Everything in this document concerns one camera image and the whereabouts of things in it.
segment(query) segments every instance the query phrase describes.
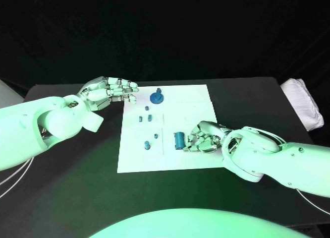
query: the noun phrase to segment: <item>white sheet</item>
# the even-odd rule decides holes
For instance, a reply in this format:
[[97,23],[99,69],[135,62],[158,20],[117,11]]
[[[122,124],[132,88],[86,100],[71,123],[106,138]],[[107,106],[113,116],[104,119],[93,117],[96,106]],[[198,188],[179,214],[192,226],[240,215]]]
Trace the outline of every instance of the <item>white sheet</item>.
[[[156,87],[139,87],[136,105],[123,104],[117,173],[221,167],[221,152],[190,153],[174,149],[172,133],[184,138],[201,120],[215,122],[205,85],[159,86],[164,101],[149,102]],[[143,149],[145,140],[149,150]]]

